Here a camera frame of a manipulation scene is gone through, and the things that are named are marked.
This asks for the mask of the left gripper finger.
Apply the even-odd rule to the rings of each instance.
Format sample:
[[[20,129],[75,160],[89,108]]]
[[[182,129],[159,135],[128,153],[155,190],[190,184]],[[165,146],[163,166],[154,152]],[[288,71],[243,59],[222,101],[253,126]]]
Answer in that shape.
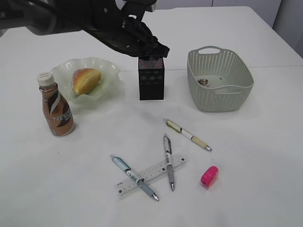
[[[161,44],[158,40],[154,42],[155,46],[151,56],[158,58],[167,58],[170,48]]]

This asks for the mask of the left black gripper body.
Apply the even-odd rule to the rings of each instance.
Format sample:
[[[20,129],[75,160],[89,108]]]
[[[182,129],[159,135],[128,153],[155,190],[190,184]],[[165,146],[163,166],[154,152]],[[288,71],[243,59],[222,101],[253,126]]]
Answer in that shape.
[[[58,0],[57,10],[107,47],[132,57],[151,56],[156,38],[142,22],[145,8],[114,0]]]

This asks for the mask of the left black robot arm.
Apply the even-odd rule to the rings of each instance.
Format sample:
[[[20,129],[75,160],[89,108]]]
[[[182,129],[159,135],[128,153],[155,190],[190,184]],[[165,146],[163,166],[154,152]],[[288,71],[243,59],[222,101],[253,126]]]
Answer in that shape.
[[[139,58],[166,58],[169,48],[142,22],[154,0],[2,0],[0,27],[26,27],[35,35],[83,30],[110,49]]]

